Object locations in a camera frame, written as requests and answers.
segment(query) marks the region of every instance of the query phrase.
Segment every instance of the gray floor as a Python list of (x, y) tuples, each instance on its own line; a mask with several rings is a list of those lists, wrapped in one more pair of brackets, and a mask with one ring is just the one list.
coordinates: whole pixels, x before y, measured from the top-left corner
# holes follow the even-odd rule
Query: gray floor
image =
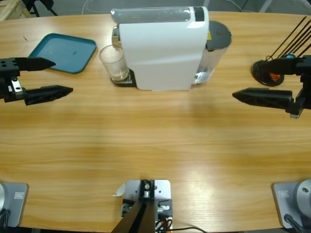
[[(246, 0), (234, 0), (240, 7)], [(54, 0), (53, 9), (60, 16), (80, 15), (86, 0)], [(86, 5), (84, 14), (109, 13), (112, 8), (153, 7), (153, 6), (195, 6), (203, 5), (204, 0), (92, 0)], [(265, 0), (249, 0), (243, 10), (258, 12)], [(36, 6), (41, 16), (52, 16), (40, 1)], [(226, 0), (210, 0), (209, 11), (239, 11)], [(307, 0), (273, 0), (267, 9), (272, 13), (311, 15), (311, 5)]]

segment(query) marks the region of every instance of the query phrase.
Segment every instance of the yellow label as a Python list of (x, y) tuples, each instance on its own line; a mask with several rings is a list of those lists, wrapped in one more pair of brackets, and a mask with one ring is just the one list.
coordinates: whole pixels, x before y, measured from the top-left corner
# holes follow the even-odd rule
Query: yellow label
[(208, 32), (207, 34), (207, 40), (212, 40), (212, 35), (210, 34), (210, 32)]

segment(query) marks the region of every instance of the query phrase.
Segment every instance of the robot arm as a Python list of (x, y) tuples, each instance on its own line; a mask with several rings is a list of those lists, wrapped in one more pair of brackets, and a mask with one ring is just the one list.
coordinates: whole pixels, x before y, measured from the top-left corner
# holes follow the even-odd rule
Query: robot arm
[(304, 108), (311, 109), (311, 55), (301, 58), (278, 58), (260, 66), (263, 72), (301, 75), (303, 87), (295, 98), (292, 91), (247, 88), (232, 94), (241, 102), (270, 108), (285, 109), (292, 118), (299, 118)]
[(43, 70), (54, 65), (54, 62), (40, 57), (0, 59), (0, 99), (4, 99), (4, 102), (25, 100), (26, 105), (31, 105), (68, 95), (73, 91), (70, 87), (54, 85), (27, 90), (18, 81), (20, 71)]

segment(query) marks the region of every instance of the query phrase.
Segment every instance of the cable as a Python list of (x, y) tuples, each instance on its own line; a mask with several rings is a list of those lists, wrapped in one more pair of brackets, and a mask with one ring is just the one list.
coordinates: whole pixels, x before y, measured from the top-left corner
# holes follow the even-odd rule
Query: cable
[(96, 0), (86, 0), (86, 2), (84, 3), (83, 7), (82, 7), (82, 11), (81, 11), (81, 14), (83, 15), (84, 13), (84, 10), (86, 9), (88, 12), (90, 13), (95, 13), (95, 14), (100, 14), (100, 13), (109, 13), (109, 12), (105, 12), (105, 11), (92, 11), (89, 9), (89, 5), (94, 2)]
[(176, 228), (176, 229), (167, 229), (167, 230), (157, 230), (156, 232), (174, 232), (174, 231), (184, 231), (184, 230), (190, 230), (190, 229), (195, 229), (203, 233), (207, 233), (206, 231), (198, 227), (185, 227), (185, 228)]
[(86, 4), (89, 2), (90, 0), (86, 0), (85, 3), (83, 4), (83, 7), (82, 7), (82, 11), (81, 11), (81, 14), (83, 15), (83, 12), (84, 12), (84, 8), (86, 6)]
[(184, 228), (170, 229), (170, 227), (171, 227), (171, 225), (173, 223), (172, 219), (167, 219), (167, 218), (162, 219), (162, 220), (158, 221), (155, 226), (157, 226), (159, 223), (161, 223), (161, 226), (158, 227), (155, 232), (159, 232), (159, 233), (164, 232), (164, 233), (166, 233), (166, 232), (184, 231), (184, 230), (195, 229), (195, 230), (201, 231), (202, 233), (207, 233), (206, 231), (204, 231), (204, 230), (202, 230), (201, 228), (198, 228), (198, 227), (184, 227)]
[(237, 5), (233, 0), (225, 0), (225, 1), (230, 2), (233, 5), (235, 5), (241, 12), (254, 12), (254, 11), (243, 11), (242, 8), (239, 5)]

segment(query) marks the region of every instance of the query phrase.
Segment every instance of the black base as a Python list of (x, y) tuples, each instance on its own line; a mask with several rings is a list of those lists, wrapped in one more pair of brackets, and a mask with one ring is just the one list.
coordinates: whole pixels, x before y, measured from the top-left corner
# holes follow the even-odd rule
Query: black base
[(116, 86), (136, 87), (136, 80), (135, 80), (134, 72), (131, 69), (129, 69), (129, 71), (130, 71), (130, 75), (125, 80), (117, 82), (117, 81), (113, 81), (112, 79), (110, 79), (111, 82)]
[(269, 72), (262, 71), (260, 69), (260, 65), (265, 63), (266, 61), (257, 61), (251, 67), (251, 73), (259, 83), (266, 86), (277, 86), (280, 85), (284, 81), (284, 75), (273, 74)]

